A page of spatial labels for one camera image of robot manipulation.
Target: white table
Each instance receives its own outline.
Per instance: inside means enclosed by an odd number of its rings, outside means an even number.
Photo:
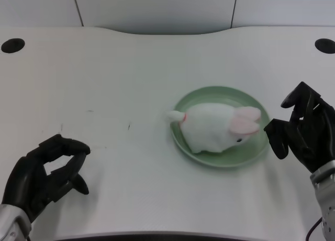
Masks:
[[[335,103],[335,55],[314,46],[335,40],[335,28],[190,36],[0,29],[0,44],[16,37],[23,50],[0,53],[0,190],[21,156],[60,131],[92,149],[81,170],[90,194],[51,203],[32,240],[172,231],[296,241],[320,217],[310,174],[292,154],[280,161],[270,150],[236,171],[207,168],[180,154],[162,115],[210,85],[243,90],[281,119],[291,110],[280,104],[300,81]],[[315,236],[322,240],[320,230]]]

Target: white plush rabbit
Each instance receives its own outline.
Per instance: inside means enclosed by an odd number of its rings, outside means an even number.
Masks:
[[[222,152],[246,142],[259,131],[261,111],[255,107],[232,107],[220,103],[194,105],[186,113],[171,111],[171,122],[180,122],[180,129],[193,153]]]

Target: white wall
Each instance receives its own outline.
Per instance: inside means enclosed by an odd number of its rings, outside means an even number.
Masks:
[[[85,26],[140,34],[230,28],[235,0],[78,0]],[[74,0],[0,0],[0,27],[80,26]],[[335,0],[237,0],[233,27],[335,26]]]
[[[74,0],[0,0],[0,27],[80,25]]]
[[[335,26],[335,0],[237,0],[233,27]]]
[[[137,34],[229,29],[235,0],[77,0],[84,26]]]

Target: rabbit ear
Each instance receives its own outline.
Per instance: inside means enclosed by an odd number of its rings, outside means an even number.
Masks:
[[[251,120],[235,116],[230,121],[229,130],[238,135],[251,135],[260,130],[260,125]]]
[[[235,115],[252,120],[253,122],[261,118],[261,111],[252,106],[238,107],[235,109]]]

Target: robotic hand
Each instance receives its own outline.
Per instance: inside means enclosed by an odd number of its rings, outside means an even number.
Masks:
[[[0,241],[29,240],[31,223],[51,201],[57,202],[72,189],[87,195],[88,187],[78,172],[90,152],[84,143],[55,135],[20,158],[0,205]],[[47,175],[43,165],[63,155],[73,157]]]
[[[264,131],[279,159],[288,155],[290,147],[312,173],[310,179],[322,218],[311,231],[322,221],[326,240],[335,240],[335,110],[304,82],[281,104],[283,108],[292,106],[289,122],[273,119]]]

